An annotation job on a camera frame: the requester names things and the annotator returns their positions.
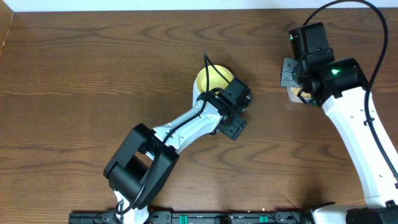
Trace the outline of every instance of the wood grain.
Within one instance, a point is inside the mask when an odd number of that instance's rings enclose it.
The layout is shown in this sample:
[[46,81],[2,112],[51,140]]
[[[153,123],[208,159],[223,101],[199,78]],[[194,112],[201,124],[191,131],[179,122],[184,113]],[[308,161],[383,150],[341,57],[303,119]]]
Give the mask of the wood grain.
[[3,0],[0,0],[0,57],[11,26],[14,13],[8,8]]
[[[237,141],[203,136],[181,154],[153,205],[174,210],[272,210],[362,204],[358,175],[331,121],[279,86],[287,32],[313,10],[18,13],[0,60],[0,223],[66,223],[116,199],[102,176],[132,127],[190,108],[202,53],[254,93]],[[398,145],[398,13],[374,87]],[[382,43],[368,9],[327,9],[336,58],[371,74]]]

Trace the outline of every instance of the black cable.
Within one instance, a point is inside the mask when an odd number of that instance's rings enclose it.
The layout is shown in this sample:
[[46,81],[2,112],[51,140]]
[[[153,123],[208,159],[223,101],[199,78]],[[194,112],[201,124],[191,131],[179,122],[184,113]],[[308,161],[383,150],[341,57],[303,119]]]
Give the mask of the black cable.
[[213,69],[216,70],[216,72],[217,72],[221,77],[223,77],[224,80],[229,84],[228,79],[225,78],[225,76],[224,76],[223,74],[221,74],[221,72],[219,72],[219,71],[217,70],[217,68],[213,65],[213,63],[212,63],[211,60],[207,57],[207,55],[205,56],[205,58],[206,58],[205,60],[209,61],[209,64],[213,67]]
[[[209,92],[209,85],[210,85],[210,78],[209,78],[209,69],[208,69],[208,65],[207,65],[207,61],[210,62],[210,59],[207,57],[206,53],[204,53],[204,59],[205,59],[205,68],[206,68],[206,93],[205,93],[205,99],[203,100],[203,105],[200,108],[200,111],[197,112],[195,115],[193,115],[192,117],[186,119],[185,121],[181,122],[179,125],[177,125],[176,127],[174,127],[173,129],[171,129],[169,131],[169,133],[167,133],[166,137],[164,138],[164,140],[162,141],[162,144],[160,145],[161,150],[163,150],[165,143],[167,142],[167,140],[169,139],[169,137],[171,137],[173,135],[174,132],[176,132],[176,130],[178,128],[181,128],[182,126],[186,125],[188,122],[192,121],[193,119],[197,118],[199,115],[201,115],[201,113],[203,112],[203,110],[205,109],[206,103],[207,103],[207,96],[208,96],[208,92]],[[159,159],[158,156],[155,155],[154,161],[152,162],[153,164],[156,164],[157,160]],[[118,202],[116,204],[116,208],[115,208],[115,212],[118,215],[124,215],[126,214],[128,211],[130,211],[130,209],[132,208],[136,208],[136,203],[138,202],[138,200],[140,199],[141,195],[145,192],[145,189],[148,185],[149,179],[152,175],[154,171],[154,166],[151,166],[149,168],[148,174],[144,180],[144,183],[142,184],[141,188],[138,191],[138,194],[136,196],[136,199],[133,201],[133,203],[130,203],[129,206],[123,210],[123,211],[119,211],[119,206],[121,204],[121,201]]]
[[378,71],[380,69],[380,66],[381,66],[381,63],[383,61],[384,55],[386,54],[387,44],[388,44],[388,28],[387,28],[387,23],[386,23],[386,20],[385,20],[384,16],[382,15],[380,10],[376,6],[372,5],[371,3],[367,2],[367,1],[363,1],[363,0],[338,0],[338,1],[333,1],[331,3],[328,3],[328,4],[320,7],[319,9],[317,9],[304,22],[303,26],[307,25],[307,23],[312,19],[312,17],[314,17],[322,9],[324,9],[326,7],[329,7],[329,6],[332,6],[334,4],[341,3],[341,2],[359,2],[359,3],[362,3],[362,4],[365,4],[365,5],[369,6],[377,14],[377,16],[379,16],[381,24],[383,26],[383,31],[384,31],[383,48],[381,50],[379,60],[377,61],[376,68],[374,68],[373,74],[372,74],[371,79],[369,81],[368,88],[366,89],[366,92],[365,92],[365,99],[364,99],[365,116],[366,116],[366,121],[365,122],[366,122],[367,125],[369,125],[369,129],[372,132],[374,141],[376,142],[376,144],[377,144],[377,146],[378,146],[378,148],[380,150],[380,153],[382,154],[384,160],[386,161],[387,165],[389,166],[389,168],[390,168],[390,170],[392,172],[392,175],[396,178],[396,180],[397,180],[396,188],[398,188],[398,172],[396,171],[395,167],[392,165],[390,159],[388,158],[388,155],[387,155],[386,151],[384,150],[384,148],[383,148],[383,146],[382,146],[382,144],[380,142],[379,137],[377,136],[376,130],[374,129],[374,126],[373,126],[373,123],[372,123],[373,119],[372,119],[372,117],[370,115],[370,112],[369,112],[369,99],[370,99],[371,89],[373,87],[374,80],[376,79],[376,75],[377,75],[377,73],[378,73]]
[[315,100],[314,100],[314,97],[311,95],[311,100],[305,100],[305,98],[302,96],[302,94],[303,94],[303,90],[301,89],[300,91],[299,91],[299,93],[297,94],[297,97],[301,100],[301,102],[303,102],[303,104],[308,104],[308,105],[311,105]]

